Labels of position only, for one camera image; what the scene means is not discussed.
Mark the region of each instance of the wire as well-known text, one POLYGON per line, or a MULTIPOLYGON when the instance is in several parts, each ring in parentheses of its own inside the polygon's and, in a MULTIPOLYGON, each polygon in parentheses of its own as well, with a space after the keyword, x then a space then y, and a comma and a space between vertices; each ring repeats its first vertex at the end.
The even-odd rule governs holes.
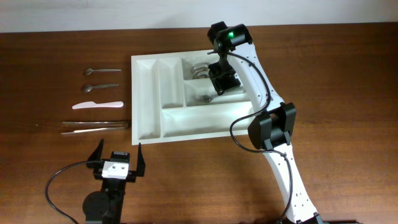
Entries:
POLYGON ((287 158, 287 155, 284 154, 284 153, 281 153, 281 152, 279 152, 279 151, 275 151, 275 150, 269 151, 269 150, 253 150, 253 149, 248 149, 248 148, 244 147, 243 145, 241 145, 241 144, 238 142, 238 140, 236 140, 236 138, 235 138, 235 136, 234 136, 234 134, 233 134, 233 132, 232 132, 232 128, 233 128, 233 126, 234 126, 236 123, 238 123, 238 122, 240 122, 240 121, 242 121, 242 120, 244 120, 244 119, 248 119, 248 118, 251 118, 251 117, 253 117, 253 116, 257 116, 257 115, 259 115, 259 114, 261 114, 261 113, 267 111, 267 108, 268 108, 269 104, 271 103, 271 92, 270 92, 270 90, 269 90, 269 87, 268 87, 268 84, 267 84, 267 82, 266 82, 266 79, 262 76, 260 70, 256 67, 256 65, 255 65, 253 62, 251 62, 249 59, 247 59, 247 58, 245 58, 245 57, 243 57, 243 56, 241 56, 241 55, 237 55, 237 54, 234 54, 234 53, 231 53, 231 52, 217 52, 217 51, 209 52, 208 54, 225 54, 225 55, 230 55, 230 56, 237 57, 237 58, 240 58, 240 59, 244 60, 245 62, 247 62, 250 66, 252 66, 252 67, 255 69, 255 71, 256 71, 256 72, 258 73, 258 75, 260 76, 262 82, 264 83, 264 86, 266 87, 266 90, 267 90, 267 102, 266 102, 266 105, 263 107, 263 109, 261 109, 261 110, 255 112, 255 113, 253 113, 253 114, 249 114, 249 115, 243 116, 243 117, 241 117, 241 118, 238 118, 237 120, 235 120, 234 122, 232 122, 231 126, 229 127, 229 133, 231 134, 232 140, 233 140, 241 149, 243 149, 243 150, 245 150, 245 151, 247 151, 247 152, 252 152, 252 153, 278 153, 280 156, 282 156, 282 157, 285 159, 286 164, 287 164, 287 168, 288 168, 288 170, 289 170, 289 182, 290 182, 290 184, 289 184, 289 200, 287 201, 287 204, 286 204, 286 207, 285 207, 284 212, 282 213, 282 215, 281 215, 280 218, 279 218, 279 221, 282 222, 282 220, 283 220, 283 219, 285 218, 285 216, 286 216, 286 213, 287 213, 287 210, 288 210, 289 207, 290 207, 290 204, 292 203, 292 197, 293 197, 293 173, 292 173, 292 167, 290 166, 290 162, 289 162, 289 159, 287 158))
POLYGON ((47 199, 47 202, 51 205, 52 208, 54 208, 55 211, 59 212, 61 215, 64 215, 65 217, 69 218, 73 223, 75 224, 79 224, 74 218, 72 218, 70 215, 66 214, 65 212, 61 211, 59 208, 57 208, 57 206, 54 205, 54 203, 52 203, 52 201, 50 200, 49 197, 49 187, 51 184, 51 181, 53 181, 53 179, 58 176, 60 173, 62 173, 63 171, 78 166, 78 165, 83 165, 83 164, 92 164, 92 163, 99 163, 101 161, 83 161, 83 162, 76 162, 74 164, 70 164, 69 166, 66 166, 60 170, 58 170, 56 173, 54 173, 54 175, 49 179, 49 181, 47 181, 47 184, 45 185, 45 199, 47 199))

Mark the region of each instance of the white plastic knife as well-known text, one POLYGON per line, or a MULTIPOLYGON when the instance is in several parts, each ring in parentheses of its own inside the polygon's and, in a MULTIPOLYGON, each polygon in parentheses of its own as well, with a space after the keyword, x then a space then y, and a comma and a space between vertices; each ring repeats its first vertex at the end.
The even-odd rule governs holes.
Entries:
POLYGON ((109 102, 109 103, 94 103, 92 101, 78 103, 72 106, 72 109, 83 109, 83 108, 120 108, 123 107, 124 103, 122 101, 109 102))

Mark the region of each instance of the spoon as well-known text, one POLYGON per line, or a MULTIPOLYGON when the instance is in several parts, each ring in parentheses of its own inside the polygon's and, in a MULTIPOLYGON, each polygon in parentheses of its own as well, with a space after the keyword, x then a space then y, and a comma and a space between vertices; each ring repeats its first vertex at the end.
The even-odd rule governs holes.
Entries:
POLYGON ((104 85, 96 85, 96 86, 92 86, 92 85, 83 85, 83 87, 81 88, 83 93, 88 93, 89 91, 95 89, 95 88, 107 88, 107 87, 112 87, 112 86, 118 86, 119 84, 104 84, 104 85))
POLYGON ((202 95, 202 96, 196 96, 195 100, 200 103, 210 103, 216 97, 217 95, 202 95))
POLYGON ((103 68, 103 69, 92 69, 92 68, 87 68, 85 70, 85 76, 89 76, 93 72, 120 72, 120 69, 110 69, 110 68, 103 68))

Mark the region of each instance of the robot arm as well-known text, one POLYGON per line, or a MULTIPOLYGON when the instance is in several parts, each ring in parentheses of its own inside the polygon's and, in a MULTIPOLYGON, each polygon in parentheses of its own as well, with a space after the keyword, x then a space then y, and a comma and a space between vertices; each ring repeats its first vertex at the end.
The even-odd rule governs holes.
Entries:
MULTIPOLYGON (((243 85, 254 111, 263 109, 266 106, 267 98, 270 97, 264 82, 250 64, 238 57, 222 54, 223 52, 246 57, 263 75, 271 93, 271 102, 266 112, 256 116, 249 126, 249 137, 257 149, 279 151, 286 154, 289 159, 293 177, 293 196, 287 218, 293 223, 306 223, 306 221, 312 222, 312 220, 318 219, 317 210, 307 195, 293 157, 290 137, 295 119, 294 105, 292 103, 286 105, 272 87, 258 60, 252 38, 244 25, 227 28, 224 22, 219 22, 212 25, 208 37, 213 43, 215 52, 220 55, 219 62, 209 65, 209 76, 219 95, 243 85)), ((290 182, 285 159, 276 153, 264 153, 263 155, 271 165, 285 205, 287 205, 290 196, 290 182)))
POLYGON ((90 224, 120 224, 126 184, 135 183, 145 173, 141 145, 138 147, 137 169, 129 170, 130 153, 112 152, 110 159, 101 159, 104 139, 88 158, 101 163, 87 164, 96 180, 102 180, 100 191, 92 192, 83 202, 86 222, 90 224))

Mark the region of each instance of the white cutlery tray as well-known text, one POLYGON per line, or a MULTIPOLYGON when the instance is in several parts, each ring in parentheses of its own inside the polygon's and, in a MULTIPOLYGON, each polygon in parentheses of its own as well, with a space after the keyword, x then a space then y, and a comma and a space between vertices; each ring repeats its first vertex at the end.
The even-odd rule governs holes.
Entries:
MULTIPOLYGON (((218 61, 208 52, 131 57, 133 145, 229 136, 231 123, 253 112, 245 92, 217 96, 210 103, 195 99, 216 95, 209 78, 192 79, 194 65, 218 61)), ((251 121, 235 124, 234 134, 247 134, 251 121)))

